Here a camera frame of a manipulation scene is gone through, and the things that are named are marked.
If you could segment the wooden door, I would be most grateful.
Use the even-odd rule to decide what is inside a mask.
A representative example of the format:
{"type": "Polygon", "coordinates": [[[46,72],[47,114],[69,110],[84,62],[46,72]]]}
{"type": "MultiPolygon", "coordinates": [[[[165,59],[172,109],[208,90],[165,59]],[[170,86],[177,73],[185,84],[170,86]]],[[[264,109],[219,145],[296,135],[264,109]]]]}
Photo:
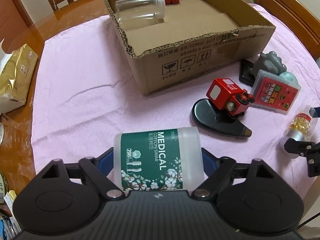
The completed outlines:
{"type": "Polygon", "coordinates": [[[14,38],[32,24],[21,0],[1,0],[1,40],[14,38]]]}

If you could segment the red card box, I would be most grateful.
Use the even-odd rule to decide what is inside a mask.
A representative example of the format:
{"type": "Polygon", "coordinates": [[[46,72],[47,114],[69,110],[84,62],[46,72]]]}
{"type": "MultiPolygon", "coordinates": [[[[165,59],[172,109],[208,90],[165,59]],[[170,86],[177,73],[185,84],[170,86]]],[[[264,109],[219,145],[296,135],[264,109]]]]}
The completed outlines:
{"type": "Polygon", "coordinates": [[[298,83],[261,69],[251,90],[253,106],[287,115],[300,90],[298,83]]]}

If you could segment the green medical cotton swab box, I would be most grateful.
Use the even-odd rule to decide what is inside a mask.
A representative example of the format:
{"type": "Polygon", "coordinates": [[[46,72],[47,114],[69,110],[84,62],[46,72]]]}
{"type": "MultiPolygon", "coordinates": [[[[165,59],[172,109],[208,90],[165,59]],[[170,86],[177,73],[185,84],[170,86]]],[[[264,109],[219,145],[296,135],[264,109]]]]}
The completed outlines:
{"type": "Polygon", "coordinates": [[[204,182],[196,127],[121,133],[114,138],[113,150],[113,181],[125,192],[191,192],[204,182]]]}

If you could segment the jar of yellow capsules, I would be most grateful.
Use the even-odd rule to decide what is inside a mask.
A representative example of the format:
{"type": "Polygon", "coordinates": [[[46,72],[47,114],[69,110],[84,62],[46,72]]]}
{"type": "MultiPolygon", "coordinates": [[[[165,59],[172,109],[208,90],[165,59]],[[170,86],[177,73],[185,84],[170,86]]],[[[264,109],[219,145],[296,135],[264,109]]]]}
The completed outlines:
{"type": "Polygon", "coordinates": [[[309,141],[312,142],[313,134],[317,126],[318,118],[312,118],[308,110],[311,106],[306,105],[301,108],[294,118],[289,123],[283,138],[280,140],[280,146],[282,151],[291,159],[296,159],[300,156],[295,154],[289,154],[284,149],[284,144],[287,139],[292,138],[295,141],[309,141]]]}

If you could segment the small black phone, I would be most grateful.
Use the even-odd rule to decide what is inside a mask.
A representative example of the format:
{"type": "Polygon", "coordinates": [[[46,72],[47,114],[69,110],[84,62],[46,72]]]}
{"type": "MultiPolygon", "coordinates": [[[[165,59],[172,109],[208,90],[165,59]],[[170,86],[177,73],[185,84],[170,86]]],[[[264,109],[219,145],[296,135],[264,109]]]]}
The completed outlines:
{"type": "Polygon", "coordinates": [[[252,87],[255,83],[256,76],[251,73],[254,64],[247,60],[240,60],[239,81],[245,85],[252,87]]]}

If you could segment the red toy fire truck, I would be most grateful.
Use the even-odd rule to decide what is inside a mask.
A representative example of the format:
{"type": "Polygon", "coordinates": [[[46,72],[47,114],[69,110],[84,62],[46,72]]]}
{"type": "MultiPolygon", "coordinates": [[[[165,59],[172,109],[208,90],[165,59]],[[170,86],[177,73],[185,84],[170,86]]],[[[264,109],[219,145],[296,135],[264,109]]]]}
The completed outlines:
{"type": "Polygon", "coordinates": [[[214,79],[206,96],[218,110],[226,110],[232,116],[244,113],[255,103],[252,94],[229,78],[214,79]]]}

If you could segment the light blue egg toy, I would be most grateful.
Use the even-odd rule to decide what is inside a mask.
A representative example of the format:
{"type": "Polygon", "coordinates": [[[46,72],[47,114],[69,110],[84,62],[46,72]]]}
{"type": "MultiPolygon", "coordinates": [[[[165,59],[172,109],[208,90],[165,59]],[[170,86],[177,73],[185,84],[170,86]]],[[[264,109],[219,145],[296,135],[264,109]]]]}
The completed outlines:
{"type": "Polygon", "coordinates": [[[294,74],[292,74],[291,72],[283,72],[279,75],[279,77],[281,77],[282,79],[289,81],[291,83],[295,83],[298,84],[298,80],[295,77],[294,74]]]}

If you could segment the wooden chair right side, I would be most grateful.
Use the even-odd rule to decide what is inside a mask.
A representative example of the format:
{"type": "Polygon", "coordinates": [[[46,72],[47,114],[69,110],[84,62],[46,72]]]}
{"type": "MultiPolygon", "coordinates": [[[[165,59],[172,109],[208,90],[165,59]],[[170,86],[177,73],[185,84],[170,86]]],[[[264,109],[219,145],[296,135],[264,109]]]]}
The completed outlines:
{"type": "Polygon", "coordinates": [[[281,20],[302,42],[314,60],[319,59],[319,19],[298,0],[255,0],[281,20]]]}

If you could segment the grey toy figure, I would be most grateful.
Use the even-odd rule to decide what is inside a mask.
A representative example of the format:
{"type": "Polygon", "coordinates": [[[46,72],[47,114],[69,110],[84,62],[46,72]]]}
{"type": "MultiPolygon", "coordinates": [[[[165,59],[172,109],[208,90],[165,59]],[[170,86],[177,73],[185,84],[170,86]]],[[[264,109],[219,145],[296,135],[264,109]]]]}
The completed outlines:
{"type": "Polygon", "coordinates": [[[287,67],[282,63],[282,59],[275,51],[269,53],[261,53],[257,61],[253,64],[250,73],[257,77],[259,70],[280,75],[287,71],[287,67]]]}

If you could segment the brown cardboard box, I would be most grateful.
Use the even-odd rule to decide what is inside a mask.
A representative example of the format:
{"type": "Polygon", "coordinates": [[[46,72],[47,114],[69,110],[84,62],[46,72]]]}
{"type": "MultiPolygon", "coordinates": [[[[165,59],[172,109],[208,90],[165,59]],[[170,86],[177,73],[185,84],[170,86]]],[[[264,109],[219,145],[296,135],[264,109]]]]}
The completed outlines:
{"type": "Polygon", "coordinates": [[[148,95],[260,54],[275,26],[244,0],[180,0],[156,22],[120,24],[104,0],[139,91],[148,95]]]}

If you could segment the gold tissue pack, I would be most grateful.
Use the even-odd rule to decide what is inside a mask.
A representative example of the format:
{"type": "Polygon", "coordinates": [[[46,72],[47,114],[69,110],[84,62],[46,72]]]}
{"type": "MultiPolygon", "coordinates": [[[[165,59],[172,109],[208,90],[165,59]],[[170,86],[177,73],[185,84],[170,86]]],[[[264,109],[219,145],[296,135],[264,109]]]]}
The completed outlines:
{"type": "Polygon", "coordinates": [[[7,54],[1,50],[1,113],[26,104],[38,55],[27,44],[7,54]]]}

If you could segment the black oval device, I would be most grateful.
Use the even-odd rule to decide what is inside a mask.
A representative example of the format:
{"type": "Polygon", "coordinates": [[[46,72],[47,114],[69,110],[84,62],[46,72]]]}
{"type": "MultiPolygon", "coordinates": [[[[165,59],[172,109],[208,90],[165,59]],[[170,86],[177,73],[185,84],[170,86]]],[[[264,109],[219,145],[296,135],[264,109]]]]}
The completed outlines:
{"type": "Polygon", "coordinates": [[[227,110],[219,110],[209,99],[200,99],[194,103],[191,119],[201,129],[225,137],[246,139],[251,137],[252,131],[240,120],[244,112],[232,116],[227,110]]]}

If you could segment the pink table cloth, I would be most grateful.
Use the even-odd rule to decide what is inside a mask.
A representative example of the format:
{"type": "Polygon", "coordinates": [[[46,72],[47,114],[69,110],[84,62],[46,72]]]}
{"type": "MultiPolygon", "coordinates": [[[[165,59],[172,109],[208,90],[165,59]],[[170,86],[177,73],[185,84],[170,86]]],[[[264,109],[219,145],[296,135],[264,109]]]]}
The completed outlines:
{"type": "MultiPolygon", "coordinates": [[[[275,51],[300,84],[286,115],[259,108],[247,110],[243,122],[252,131],[247,140],[200,130],[201,145],[217,157],[240,163],[263,159],[301,197],[319,196],[319,179],[308,176],[304,158],[289,158],[279,140],[294,115],[306,105],[319,106],[319,67],[289,28],[263,7],[254,6],[276,26],[266,51],[275,51]]],[[[99,156],[115,135],[193,125],[190,111],[204,98],[216,77],[238,79],[239,64],[143,96],[136,86],[124,51],[108,16],[88,21],[44,44],[33,105],[31,145],[35,170],[52,159],[73,163],[99,156]]]]}

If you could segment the clear plastic jar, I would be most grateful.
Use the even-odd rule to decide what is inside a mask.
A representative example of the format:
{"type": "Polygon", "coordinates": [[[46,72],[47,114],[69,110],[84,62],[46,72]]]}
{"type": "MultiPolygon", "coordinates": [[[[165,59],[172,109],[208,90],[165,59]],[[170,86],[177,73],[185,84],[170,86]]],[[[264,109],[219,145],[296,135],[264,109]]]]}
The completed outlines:
{"type": "Polygon", "coordinates": [[[118,0],[115,13],[123,30],[133,30],[164,22],[165,0],[118,0]]]}

